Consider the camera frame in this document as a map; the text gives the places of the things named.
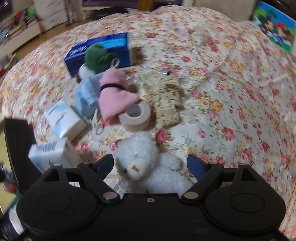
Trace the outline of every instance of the keychain ring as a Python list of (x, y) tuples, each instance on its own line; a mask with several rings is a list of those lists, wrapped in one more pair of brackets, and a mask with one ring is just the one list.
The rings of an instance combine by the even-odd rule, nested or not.
[(120, 63), (119, 58), (115, 58), (115, 59), (113, 59), (113, 60), (111, 61), (110, 67), (115, 67), (115, 68), (117, 68), (118, 65), (119, 65), (119, 63)]

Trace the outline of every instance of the black strap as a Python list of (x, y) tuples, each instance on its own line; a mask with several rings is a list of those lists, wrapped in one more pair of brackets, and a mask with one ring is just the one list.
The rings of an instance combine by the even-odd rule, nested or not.
[(101, 91), (103, 89), (106, 89), (106, 88), (109, 88), (109, 87), (115, 87), (115, 88), (118, 88), (118, 89), (121, 89), (121, 90), (126, 90), (124, 87), (122, 87), (121, 85), (118, 85), (118, 84), (106, 84), (106, 85), (101, 86)]

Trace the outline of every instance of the face mask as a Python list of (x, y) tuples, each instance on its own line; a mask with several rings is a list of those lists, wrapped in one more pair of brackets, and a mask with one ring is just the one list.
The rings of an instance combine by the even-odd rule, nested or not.
[(98, 108), (100, 79), (104, 72), (83, 80), (75, 91), (75, 109), (82, 117), (92, 118)]

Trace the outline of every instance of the medical tape roll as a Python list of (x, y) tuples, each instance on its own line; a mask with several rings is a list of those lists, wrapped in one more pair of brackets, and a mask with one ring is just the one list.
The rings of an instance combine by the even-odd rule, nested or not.
[(145, 101), (137, 102), (118, 116), (121, 125), (130, 132), (143, 131), (149, 125), (151, 109)]

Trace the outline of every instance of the black mount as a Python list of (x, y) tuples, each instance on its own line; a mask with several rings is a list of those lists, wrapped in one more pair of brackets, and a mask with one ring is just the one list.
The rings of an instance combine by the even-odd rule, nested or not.
[(181, 198), (125, 194), (123, 199), (103, 181), (113, 165), (108, 154), (75, 169), (50, 168), (17, 204), (25, 228), (20, 240), (288, 240), (278, 231), (284, 201), (249, 165), (228, 169), (190, 155), (187, 166), (198, 182)]

